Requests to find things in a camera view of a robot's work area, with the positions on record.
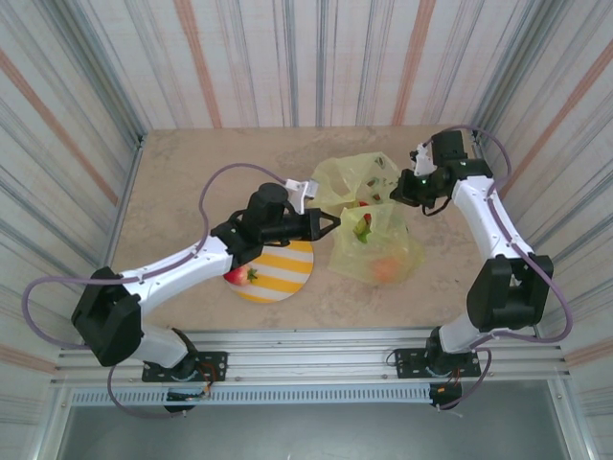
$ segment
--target gray floor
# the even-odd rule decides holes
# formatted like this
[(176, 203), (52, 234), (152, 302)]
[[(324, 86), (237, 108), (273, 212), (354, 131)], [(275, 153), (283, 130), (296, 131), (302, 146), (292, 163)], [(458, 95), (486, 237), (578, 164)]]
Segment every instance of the gray floor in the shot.
[(75, 408), (64, 460), (564, 459), (546, 382), (487, 382), (456, 409), (425, 404), (197, 407), (143, 421)]

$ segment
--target yellow striped plate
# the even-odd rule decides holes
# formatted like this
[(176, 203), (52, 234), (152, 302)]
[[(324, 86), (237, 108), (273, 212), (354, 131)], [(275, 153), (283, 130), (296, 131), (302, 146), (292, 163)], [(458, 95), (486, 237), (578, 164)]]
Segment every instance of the yellow striped plate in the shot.
[(292, 241), (286, 247), (265, 246), (261, 256), (249, 265), (258, 271), (258, 279), (246, 286), (228, 283), (230, 289), (253, 302), (279, 302), (307, 282), (313, 271), (313, 248), (308, 241)]

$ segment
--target striped wall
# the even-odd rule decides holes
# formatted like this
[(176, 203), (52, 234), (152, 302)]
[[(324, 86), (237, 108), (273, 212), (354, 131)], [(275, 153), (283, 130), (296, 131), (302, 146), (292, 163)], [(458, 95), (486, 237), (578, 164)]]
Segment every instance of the striped wall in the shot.
[[(561, 346), (599, 454), (613, 458), (613, 2), (558, 1), (548, 20), (486, 125), (511, 153), (511, 218), (553, 258), (571, 302), (575, 328)], [(504, 161), (487, 152), (501, 173)], [(543, 323), (545, 334), (563, 328), (552, 298)]]
[[(131, 166), (135, 136), (113, 119), (48, 11), (51, 2), (0, 3), (0, 458), (33, 443), (57, 349), (25, 325), (32, 279), (99, 266)], [(76, 340), (74, 287), (34, 291), (35, 320)]]
[(531, 0), (73, 0), (146, 129), (469, 122)]

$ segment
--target strawberry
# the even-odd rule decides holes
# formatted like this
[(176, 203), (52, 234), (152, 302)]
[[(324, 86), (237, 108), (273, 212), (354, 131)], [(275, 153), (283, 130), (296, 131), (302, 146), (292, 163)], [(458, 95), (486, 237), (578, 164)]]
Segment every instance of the strawberry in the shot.
[(257, 280), (256, 276), (257, 270), (251, 268), (249, 265), (243, 265), (239, 268), (235, 268), (232, 271), (229, 271), (225, 275), (223, 275), (224, 280), (228, 283), (232, 283), (237, 286), (245, 286), (249, 283), (253, 283), (253, 280)]

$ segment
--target vent grille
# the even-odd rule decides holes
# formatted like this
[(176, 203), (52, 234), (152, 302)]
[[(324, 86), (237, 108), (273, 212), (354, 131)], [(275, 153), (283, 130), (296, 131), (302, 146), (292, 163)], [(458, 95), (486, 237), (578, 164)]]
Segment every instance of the vent grille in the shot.
[[(117, 389), (115, 396), (125, 405), (180, 405), (167, 402), (169, 388)], [(218, 386), (208, 399), (190, 404), (304, 404), (304, 403), (431, 403), (427, 383), (369, 385)], [(73, 393), (72, 406), (113, 405), (103, 388), (80, 388)]]

